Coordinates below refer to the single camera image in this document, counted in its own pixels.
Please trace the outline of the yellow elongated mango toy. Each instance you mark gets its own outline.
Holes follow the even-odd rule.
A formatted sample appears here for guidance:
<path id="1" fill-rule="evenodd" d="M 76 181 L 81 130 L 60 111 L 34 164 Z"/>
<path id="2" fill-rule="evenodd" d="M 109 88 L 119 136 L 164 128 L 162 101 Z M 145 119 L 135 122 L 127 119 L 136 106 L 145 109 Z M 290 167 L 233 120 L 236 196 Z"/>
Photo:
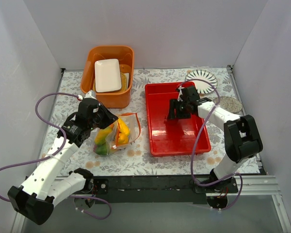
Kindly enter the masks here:
<path id="1" fill-rule="evenodd" d="M 119 131 L 121 133 L 124 133 L 127 136 L 130 135 L 129 127 L 126 125 L 126 123 L 121 118 L 118 119 L 118 125 L 119 125 Z"/>

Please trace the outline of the orange green mango toy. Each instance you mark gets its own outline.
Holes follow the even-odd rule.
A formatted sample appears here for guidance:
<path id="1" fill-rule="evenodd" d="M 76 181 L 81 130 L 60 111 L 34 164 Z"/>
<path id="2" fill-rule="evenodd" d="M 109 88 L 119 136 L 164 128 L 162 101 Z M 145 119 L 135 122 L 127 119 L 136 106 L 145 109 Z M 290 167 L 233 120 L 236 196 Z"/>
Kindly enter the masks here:
<path id="1" fill-rule="evenodd" d="M 94 146 L 94 153 L 100 156 L 108 155 L 108 148 L 106 144 L 103 145 L 95 145 Z"/>

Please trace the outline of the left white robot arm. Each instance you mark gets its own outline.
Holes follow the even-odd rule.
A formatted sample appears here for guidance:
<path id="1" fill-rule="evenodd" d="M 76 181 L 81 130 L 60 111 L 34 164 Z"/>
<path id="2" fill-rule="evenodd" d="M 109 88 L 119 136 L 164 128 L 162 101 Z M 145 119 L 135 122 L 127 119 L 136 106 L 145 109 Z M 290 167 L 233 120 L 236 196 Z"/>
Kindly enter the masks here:
<path id="1" fill-rule="evenodd" d="M 8 198 L 13 208 L 37 225 L 45 223 L 54 207 L 70 195 L 81 192 L 89 194 L 94 185 L 93 174 L 83 168 L 72 171 L 69 176 L 55 184 L 55 178 L 69 158 L 77 152 L 91 131 L 105 129 L 117 121 L 97 99 L 84 98 L 77 112 L 68 116 L 58 131 L 49 150 L 50 158 L 42 161 L 33 173 L 19 186 L 12 186 Z"/>

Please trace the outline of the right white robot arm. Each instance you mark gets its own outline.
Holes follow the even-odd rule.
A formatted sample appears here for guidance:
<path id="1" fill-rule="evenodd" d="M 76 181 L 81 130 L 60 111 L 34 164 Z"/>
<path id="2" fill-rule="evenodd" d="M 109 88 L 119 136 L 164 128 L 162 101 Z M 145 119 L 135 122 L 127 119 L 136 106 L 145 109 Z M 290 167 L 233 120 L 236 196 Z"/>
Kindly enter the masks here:
<path id="1" fill-rule="evenodd" d="M 192 115 L 210 122 L 224 133 L 226 154 L 211 172 L 207 182 L 192 176 L 193 182 L 201 187 L 210 186 L 215 193 L 227 188 L 227 179 L 236 175 L 238 168 L 249 158 L 263 150 L 261 137 L 251 115 L 240 116 L 220 107 L 220 101 L 201 98 L 195 85 L 177 87 L 178 97 L 170 100 L 168 120 L 187 119 Z"/>

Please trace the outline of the green yellow papaya toy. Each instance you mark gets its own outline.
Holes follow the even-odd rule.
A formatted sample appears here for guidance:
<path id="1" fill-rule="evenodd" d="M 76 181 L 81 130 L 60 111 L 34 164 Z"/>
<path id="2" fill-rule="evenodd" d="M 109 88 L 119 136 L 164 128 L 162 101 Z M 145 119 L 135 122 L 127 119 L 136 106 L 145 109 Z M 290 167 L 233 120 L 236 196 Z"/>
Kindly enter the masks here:
<path id="1" fill-rule="evenodd" d="M 106 137 L 112 132 L 112 129 L 110 127 L 107 127 L 106 129 L 101 129 L 98 131 L 94 143 L 98 146 L 103 145 L 106 143 Z"/>

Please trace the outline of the clear zip top bag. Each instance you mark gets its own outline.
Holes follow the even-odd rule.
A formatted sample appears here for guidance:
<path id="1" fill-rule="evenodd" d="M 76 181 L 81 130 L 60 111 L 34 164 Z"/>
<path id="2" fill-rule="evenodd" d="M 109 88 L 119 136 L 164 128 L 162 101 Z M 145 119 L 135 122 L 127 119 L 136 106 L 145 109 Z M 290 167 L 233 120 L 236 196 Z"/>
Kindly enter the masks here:
<path id="1" fill-rule="evenodd" d="M 108 156 L 135 142 L 141 134 L 137 113 L 124 113 L 105 129 L 100 129 L 93 140 L 93 152 Z"/>

